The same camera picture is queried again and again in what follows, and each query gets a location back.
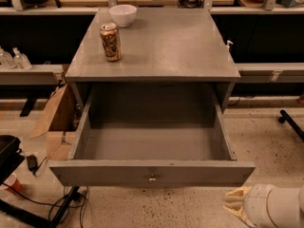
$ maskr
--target aluminum can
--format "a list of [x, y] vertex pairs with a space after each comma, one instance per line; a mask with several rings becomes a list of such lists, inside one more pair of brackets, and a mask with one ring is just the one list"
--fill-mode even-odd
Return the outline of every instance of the aluminum can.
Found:
[[110, 62], [120, 60], [122, 58], [121, 39], [117, 25], [114, 23], [103, 24], [101, 37], [106, 60]]

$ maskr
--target open drawer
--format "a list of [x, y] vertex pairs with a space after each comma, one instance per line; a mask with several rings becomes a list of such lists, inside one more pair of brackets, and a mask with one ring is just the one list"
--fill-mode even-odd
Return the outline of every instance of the open drawer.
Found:
[[237, 161], [209, 83], [92, 84], [68, 161], [49, 166], [63, 185], [238, 185]]

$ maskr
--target metal frame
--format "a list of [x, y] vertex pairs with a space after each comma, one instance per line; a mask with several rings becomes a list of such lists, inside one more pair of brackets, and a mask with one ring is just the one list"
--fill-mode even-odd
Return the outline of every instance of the metal frame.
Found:
[[0, 15], [95, 15], [99, 8], [36, 8], [18, 11], [15, 8], [1, 8]]
[[[216, 7], [210, 9], [211, 14], [304, 14], [304, 8], [225, 8]], [[248, 63], [236, 64], [236, 67], [241, 75], [239, 83], [303, 83], [303, 75], [288, 75], [284, 76], [284, 72], [304, 72], [303, 63]], [[271, 75], [254, 75], [254, 72], [272, 71]]]
[[281, 124], [284, 124], [285, 121], [294, 129], [295, 133], [302, 139], [304, 142], [304, 132], [303, 130], [298, 126], [298, 124], [295, 123], [293, 118], [285, 111], [285, 110], [280, 110], [279, 112], [282, 116], [278, 119], [278, 121]]
[[30, 70], [0, 68], [0, 86], [46, 86], [66, 82], [63, 65], [34, 65]]
[[21, 209], [16, 206], [13, 206], [9, 203], [6, 203], [5, 201], [3, 201], [1, 199], [0, 199], [0, 211], [5, 213], [6, 215], [14, 217], [15, 219], [18, 219], [33, 227], [56, 228], [59, 225], [62, 217], [66, 213], [68, 206], [74, 200], [78, 189], [79, 189], [79, 186], [72, 187], [72, 189], [69, 191], [68, 195], [66, 196], [64, 203], [61, 205], [61, 207], [55, 214], [55, 217], [53, 218], [53, 220], [41, 218], [35, 214], [32, 214], [29, 211], [26, 211], [24, 209]]

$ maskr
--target speckled floor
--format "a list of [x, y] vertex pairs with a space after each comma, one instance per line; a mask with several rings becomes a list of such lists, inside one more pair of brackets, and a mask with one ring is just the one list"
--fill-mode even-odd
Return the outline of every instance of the speckled floor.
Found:
[[[304, 183], [304, 142], [287, 124], [277, 121], [280, 109], [286, 109], [304, 128], [304, 105], [296, 97], [232, 98], [224, 121], [240, 161], [253, 161], [256, 170], [245, 185], [271, 183], [280, 187], [300, 187]], [[0, 134], [11, 134], [22, 141], [26, 155], [34, 154], [41, 162], [46, 155], [46, 136], [29, 139], [29, 133], [44, 108], [38, 101], [28, 117], [19, 114], [25, 101], [0, 100]], [[16, 170], [22, 194], [54, 203], [64, 194], [64, 187], [43, 164], [33, 177], [24, 161]], [[109, 228], [244, 228], [233, 215], [221, 207], [222, 197], [231, 187], [183, 187], [142, 189], [90, 187], [83, 227]], [[6, 191], [0, 198], [43, 218], [49, 206], [30, 203]], [[70, 209], [59, 227], [80, 227], [80, 209]], [[0, 227], [28, 227], [0, 214]]]

